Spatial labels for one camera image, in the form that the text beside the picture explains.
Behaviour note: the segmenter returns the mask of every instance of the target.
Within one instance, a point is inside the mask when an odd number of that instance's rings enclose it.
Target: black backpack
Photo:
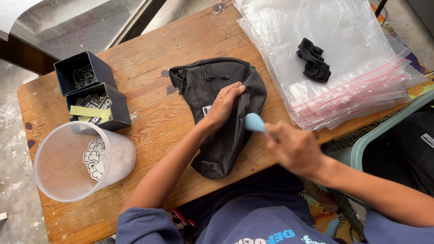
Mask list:
[[[240,96],[238,107],[227,122],[205,140],[191,166],[209,179],[227,177],[238,154],[244,148],[252,132],[244,128],[248,113],[260,114],[267,96],[264,82],[249,63],[235,58],[204,59],[169,70],[173,86],[179,88],[193,113],[197,124],[205,117],[219,91],[241,81],[246,91]]]

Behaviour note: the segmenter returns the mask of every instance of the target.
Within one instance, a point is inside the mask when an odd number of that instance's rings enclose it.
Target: mesh pocket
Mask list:
[[[244,82],[250,75],[250,70],[241,63],[221,62],[212,63],[210,65],[215,76],[229,76],[229,79],[216,77],[216,84],[219,91],[223,87],[234,84],[235,82]]]

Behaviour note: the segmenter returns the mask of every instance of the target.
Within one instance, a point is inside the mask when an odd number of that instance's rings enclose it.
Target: dark blue box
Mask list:
[[[75,87],[74,71],[83,69],[88,65],[92,68],[96,81],[77,89]],[[107,83],[111,87],[117,89],[115,78],[113,77],[110,66],[89,51],[85,51],[55,63],[54,69],[56,70],[62,96],[67,96],[73,92],[81,91],[100,83]]]
[[[110,105],[112,116],[109,121],[99,123],[96,126],[109,131],[115,131],[130,126],[131,119],[125,95],[105,83],[97,84],[67,95],[66,104],[68,106],[68,111],[71,109],[71,105],[76,105],[78,98],[86,98],[87,96],[94,94],[101,96],[104,93],[107,93],[108,98],[112,102]],[[78,116],[73,115],[70,121],[78,121]]]

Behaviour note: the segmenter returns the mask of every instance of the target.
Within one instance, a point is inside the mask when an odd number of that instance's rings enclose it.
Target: bag label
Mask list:
[[[202,108],[202,111],[204,112],[204,116],[208,114],[210,109],[211,109],[211,105]]]
[[[421,138],[428,144],[430,145],[432,148],[434,148],[434,139],[432,137],[430,137],[427,133],[423,134],[423,136],[421,136]]]

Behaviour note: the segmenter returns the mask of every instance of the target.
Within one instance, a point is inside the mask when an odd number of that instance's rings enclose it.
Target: wooden table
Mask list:
[[[224,56],[250,62],[268,91],[261,117],[271,123],[290,121],[260,54],[236,22],[240,18],[232,3],[226,1],[97,54],[111,66],[118,89],[126,96],[133,125],[117,132],[133,141],[137,161],[124,180],[81,201],[57,202],[38,189],[50,243],[92,243],[114,234],[124,200],[194,126],[186,102],[171,85],[171,67]],[[41,140],[71,116],[55,73],[24,84],[17,92],[33,160]],[[342,136],[403,106],[347,121],[332,131],[322,130],[315,134],[318,143]],[[264,137],[254,133],[229,177],[209,180],[188,166],[164,207],[180,206],[275,163]]]

